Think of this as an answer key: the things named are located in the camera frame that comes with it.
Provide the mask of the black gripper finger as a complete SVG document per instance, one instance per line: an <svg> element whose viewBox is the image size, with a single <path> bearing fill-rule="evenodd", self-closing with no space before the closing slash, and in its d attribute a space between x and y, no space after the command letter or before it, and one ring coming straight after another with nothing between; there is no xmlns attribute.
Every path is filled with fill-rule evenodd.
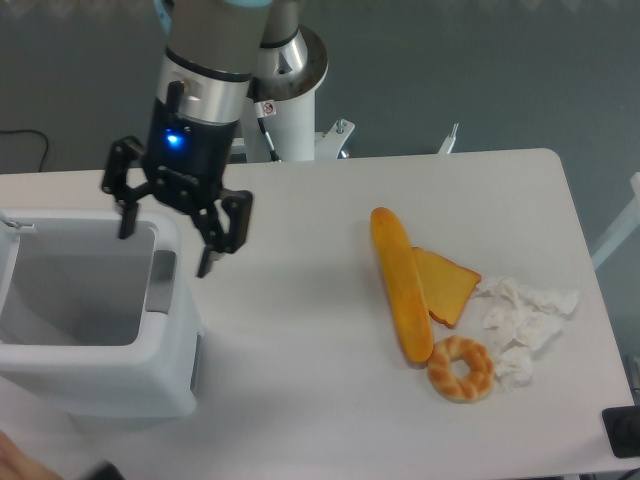
<svg viewBox="0 0 640 480"><path fill-rule="evenodd" d="M245 244L253 200L248 190L223 188L209 206L196 210L193 223L204 242L198 278L204 278L220 256L234 254Z"/></svg>
<svg viewBox="0 0 640 480"><path fill-rule="evenodd" d="M142 143L134 136L126 136L112 143L104 169L101 190L114 197L114 203L121 215L117 237L127 239L134 232L139 211L138 201L151 193L150 184L145 182L137 187L127 183L131 164L145 153Z"/></svg>

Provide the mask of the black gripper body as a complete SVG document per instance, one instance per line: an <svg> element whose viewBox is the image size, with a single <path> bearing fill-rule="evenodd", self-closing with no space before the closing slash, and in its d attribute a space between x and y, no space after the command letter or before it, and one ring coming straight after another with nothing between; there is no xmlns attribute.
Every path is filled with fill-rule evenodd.
<svg viewBox="0 0 640 480"><path fill-rule="evenodd" d="M211 124L171 113L155 100L142 157L143 192L185 215L215 217L237 128L236 121Z"/></svg>

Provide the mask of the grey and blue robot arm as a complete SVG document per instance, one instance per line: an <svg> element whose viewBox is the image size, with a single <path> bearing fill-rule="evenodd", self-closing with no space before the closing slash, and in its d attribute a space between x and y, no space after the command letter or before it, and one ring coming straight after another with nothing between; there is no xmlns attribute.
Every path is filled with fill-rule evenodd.
<svg viewBox="0 0 640 480"><path fill-rule="evenodd" d="M135 230L147 195L187 215L204 247L198 277L246 241L253 195L224 187L244 101L276 1L167 1L171 19L148 139L110 149L102 190Z"/></svg>

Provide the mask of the person's hand at corner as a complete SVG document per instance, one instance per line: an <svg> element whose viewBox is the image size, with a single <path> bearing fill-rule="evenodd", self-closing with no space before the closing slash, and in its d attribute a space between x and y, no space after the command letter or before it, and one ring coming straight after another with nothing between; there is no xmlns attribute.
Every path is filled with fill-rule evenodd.
<svg viewBox="0 0 640 480"><path fill-rule="evenodd" d="M1 432L1 479L62 480L62 477L26 455L6 433Z"/></svg>

